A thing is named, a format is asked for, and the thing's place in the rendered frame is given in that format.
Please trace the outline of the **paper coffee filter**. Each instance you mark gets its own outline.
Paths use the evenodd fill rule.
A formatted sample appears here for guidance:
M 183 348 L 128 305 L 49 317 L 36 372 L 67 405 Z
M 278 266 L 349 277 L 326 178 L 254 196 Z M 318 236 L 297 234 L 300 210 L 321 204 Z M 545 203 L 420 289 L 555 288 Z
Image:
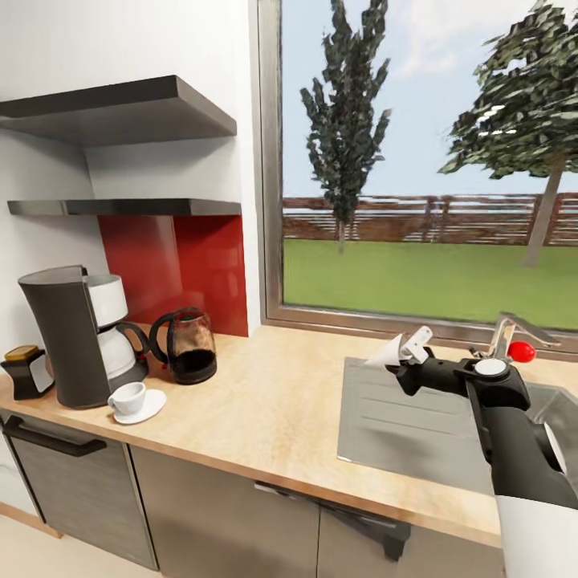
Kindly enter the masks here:
M 404 356 L 401 349 L 407 344 L 407 338 L 405 334 L 396 336 L 394 340 L 389 341 L 389 344 L 381 349 L 378 354 L 372 357 L 372 359 L 367 360 L 366 364 L 373 367 L 387 368 L 387 364 L 392 366 L 400 366 L 399 360 L 408 359 L 410 356 Z

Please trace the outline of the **coffee cup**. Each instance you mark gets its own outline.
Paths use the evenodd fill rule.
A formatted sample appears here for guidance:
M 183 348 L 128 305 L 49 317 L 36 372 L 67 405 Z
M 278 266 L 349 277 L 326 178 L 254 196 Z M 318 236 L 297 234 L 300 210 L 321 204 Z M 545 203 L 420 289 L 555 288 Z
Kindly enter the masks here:
M 122 385 L 108 398 L 108 405 L 122 413 L 132 414 L 143 406 L 146 390 L 145 385 L 140 382 Z

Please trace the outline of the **electric kettle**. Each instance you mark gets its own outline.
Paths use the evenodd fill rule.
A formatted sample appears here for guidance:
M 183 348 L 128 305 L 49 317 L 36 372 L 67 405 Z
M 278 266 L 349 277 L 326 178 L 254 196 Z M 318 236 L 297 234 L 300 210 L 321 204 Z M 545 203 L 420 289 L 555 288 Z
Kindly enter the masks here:
M 195 307 L 183 308 L 160 317 L 151 327 L 149 347 L 153 355 L 169 368 L 179 385 L 198 385 L 212 378 L 218 363 L 209 314 Z M 164 354 L 157 342 L 158 328 L 167 324 Z

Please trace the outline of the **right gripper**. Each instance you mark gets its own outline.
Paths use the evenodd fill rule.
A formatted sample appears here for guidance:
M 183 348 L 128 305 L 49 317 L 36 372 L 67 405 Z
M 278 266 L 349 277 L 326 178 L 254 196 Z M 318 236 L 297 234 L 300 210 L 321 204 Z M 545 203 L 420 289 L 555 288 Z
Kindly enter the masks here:
M 404 389 L 405 394 L 413 397 L 419 388 L 425 386 L 426 388 L 445 390 L 440 387 L 440 379 L 438 373 L 444 359 L 437 359 L 430 347 L 423 346 L 423 349 L 428 353 L 428 358 L 423 364 L 409 364 L 408 359 L 399 360 L 400 366 L 392 366 L 387 364 L 387 370 L 396 374 L 396 378 Z

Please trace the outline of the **bottle of coffee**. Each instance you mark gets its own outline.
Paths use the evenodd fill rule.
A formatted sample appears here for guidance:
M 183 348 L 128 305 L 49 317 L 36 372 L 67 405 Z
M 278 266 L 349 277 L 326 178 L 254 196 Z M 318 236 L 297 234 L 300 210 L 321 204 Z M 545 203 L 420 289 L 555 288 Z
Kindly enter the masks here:
M 18 347 L 0 361 L 0 367 L 14 380 L 14 399 L 39 399 L 55 386 L 45 366 L 46 350 L 37 346 Z

